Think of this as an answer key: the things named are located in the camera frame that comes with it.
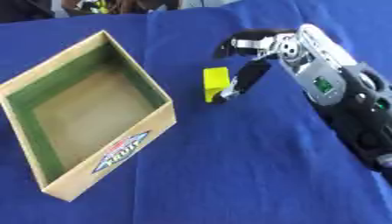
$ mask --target cardboard box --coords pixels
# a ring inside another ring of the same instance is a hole
[[[72,201],[175,122],[171,98],[105,31],[0,87],[42,192]]]

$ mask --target printed logo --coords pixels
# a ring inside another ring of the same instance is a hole
[[[126,158],[131,157],[136,152],[137,146],[149,135],[150,131],[146,131],[136,136],[124,138],[115,143],[105,154],[101,162],[93,170],[93,173],[101,171],[111,165],[119,163]]]

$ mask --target robotic arm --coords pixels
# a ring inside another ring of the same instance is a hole
[[[268,60],[279,60],[340,141],[392,185],[392,85],[373,68],[358,63],[312,24],[297,31],[236,33],[216,49],[214,57],[235,53],[255,57],[213,102],[246,93],[268,72]]]

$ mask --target blue tablecloth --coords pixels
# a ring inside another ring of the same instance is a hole
[[[390,1],[243,0],[223,8],[0,25],[0,81],[101,29],[171,95],[176,124],[69,204],[46,196],[0,113],[2,223],[391,223],[390,190],[312,111],[276,64],[247,94],[204,103],[202,69],[244,28],[323,28],[392,79]]]

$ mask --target yellow block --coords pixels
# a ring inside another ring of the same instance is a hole
[[[230,85],[228,69],[225,66],[205,68],[203,76],[206,102],[211,102],[215,94]]]

